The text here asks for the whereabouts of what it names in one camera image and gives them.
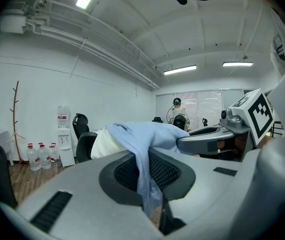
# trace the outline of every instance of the wooden coat rack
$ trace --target wooden coat rack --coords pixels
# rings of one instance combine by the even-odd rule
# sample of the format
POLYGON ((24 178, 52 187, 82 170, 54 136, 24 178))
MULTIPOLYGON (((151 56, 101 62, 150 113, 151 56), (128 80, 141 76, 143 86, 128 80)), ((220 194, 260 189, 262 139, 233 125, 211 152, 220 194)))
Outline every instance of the wooden coat rack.
POLYGON ((17 91, 18 91, 18 84, 19 84, 19 81, 17 81, 16 89, 12 88, 14 90, 14 98, 13 98, 13 109, 10 109, 10 111, 12 112, 13 134, 11 136, 12 140, 10 142, 15 142, 15 144, 16 144, 16 149, 17 149, 17 153, 18 153, 18 157, 19 157, 19 164, 21 165, 21 164, 29 164, 29 162, 25 161, 25 160, 22 160, 22 157, 21 157, 21 154, 20 154, 19 148, 18 148, 18 143, 17 143, 17 141, 24 139, 23 136, 20 136, 16 132, 16 123, 18 121, 16 121, 16 119, 15 119, 15 108, 16 108, 16 103, 19 102, 19 100, 16 100, 16 98, 17 98, 17 91))

